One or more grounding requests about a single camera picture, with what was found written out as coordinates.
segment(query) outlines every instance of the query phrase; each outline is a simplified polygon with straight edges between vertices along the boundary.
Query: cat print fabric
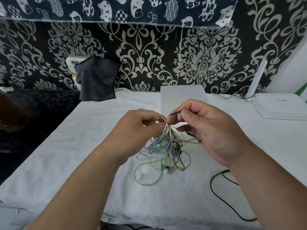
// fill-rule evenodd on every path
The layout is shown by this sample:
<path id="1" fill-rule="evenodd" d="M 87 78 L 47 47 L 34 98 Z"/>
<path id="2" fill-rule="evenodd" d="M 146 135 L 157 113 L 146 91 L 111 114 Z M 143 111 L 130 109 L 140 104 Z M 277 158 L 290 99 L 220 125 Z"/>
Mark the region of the cat print fabric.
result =
<path id="1" fill-rule="evenodd" d="M 237 2 L 238 0 L 1 0 L 0 18 L 223 27 L 229 25 Z"/>

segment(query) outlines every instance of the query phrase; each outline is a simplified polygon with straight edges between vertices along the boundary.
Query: white sheet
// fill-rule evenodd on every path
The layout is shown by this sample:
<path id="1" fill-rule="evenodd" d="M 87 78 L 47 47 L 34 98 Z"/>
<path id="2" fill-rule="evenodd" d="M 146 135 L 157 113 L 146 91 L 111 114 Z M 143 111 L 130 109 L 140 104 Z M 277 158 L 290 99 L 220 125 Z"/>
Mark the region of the white sheet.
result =
<path id="1" fill-rule="evenodd" d="M 305 185 L 307 184 L 307 121 L 263 119 L 252 103 L 222 100 L 208 95 L 211 104 L 232 115 L 266 152 Z M 116 99 L 81 102 L 59 127 L 0 186 L 0 200 L 40 213 L 69 175 L 108 135 L 130 109 L 160 111 L 160 94 L 116 91 Z M 166 229 L 224 229 L 231 224 L 259 226 L 242 221 L 215 197 L 209 187 L 211 177 L 225 168 L 217 164 L 201 145 L 186 145 L 191 166 L 174 170 L 153 186 L 141 186 L 133 177 L 140 163 L 132 157 L 118 170 L 102 220 L 111 223 L 140 223 Z M 156 171 L 144 167 L 142 182 L 157 178 Z M 213 189 L 243 217 L 254 215 L 240 188 L 219 177 Z"/>

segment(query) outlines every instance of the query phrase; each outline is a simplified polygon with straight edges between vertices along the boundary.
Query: fingernail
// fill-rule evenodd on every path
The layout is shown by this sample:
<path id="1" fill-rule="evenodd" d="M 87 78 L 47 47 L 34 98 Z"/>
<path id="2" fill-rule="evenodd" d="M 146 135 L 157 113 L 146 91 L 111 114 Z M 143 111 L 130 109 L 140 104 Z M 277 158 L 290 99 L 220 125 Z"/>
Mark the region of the fingernail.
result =
<path id="1" fill-rule="evenodd" d="M 181 115 L 182 115 L 183 117 L 189 118 L 190 115 L 191 115 L 191 112 L 189 112 L 188 110 L 183 109 L 183 110 L 181 111 Z"/>

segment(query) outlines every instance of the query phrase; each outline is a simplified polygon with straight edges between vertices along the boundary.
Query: gray towel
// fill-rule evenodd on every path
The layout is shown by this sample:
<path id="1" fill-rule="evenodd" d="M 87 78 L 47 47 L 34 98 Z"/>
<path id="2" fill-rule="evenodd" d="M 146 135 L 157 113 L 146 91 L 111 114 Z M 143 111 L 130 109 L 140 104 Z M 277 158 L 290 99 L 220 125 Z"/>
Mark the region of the gray towel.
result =
<path id="1" fill-rule="evenodd" d="M 113 83 L 119 63 L 92 56 L 76 65 L 76 80 L 81 84 L 81 101 L 104 101 L 115 98 Z"/>

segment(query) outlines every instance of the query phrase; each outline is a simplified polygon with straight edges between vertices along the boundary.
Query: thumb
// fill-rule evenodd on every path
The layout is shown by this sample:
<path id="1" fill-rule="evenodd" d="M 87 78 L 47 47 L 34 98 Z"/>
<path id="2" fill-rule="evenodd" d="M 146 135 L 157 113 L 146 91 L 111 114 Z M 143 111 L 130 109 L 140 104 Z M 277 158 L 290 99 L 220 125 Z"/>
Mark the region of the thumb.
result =
<path id="1" fill-rule="evenodd" d="M 155 123 L 153 125 L 144 127 L 144 134 L 148 137 L 159 135 L 165 128 L 166 123 Z"/>
<path id="2" fill-rule="evenodd" d="M 205 120 L 205 118 L 200 117 L 186 109 L 183 109 L 180 114 L 183 120 L 186 121 L 187 124 L 189 124 L 191 127 L 194 127 L 196 129 L 204 127 L 207 124 L 207 121 Z"/>

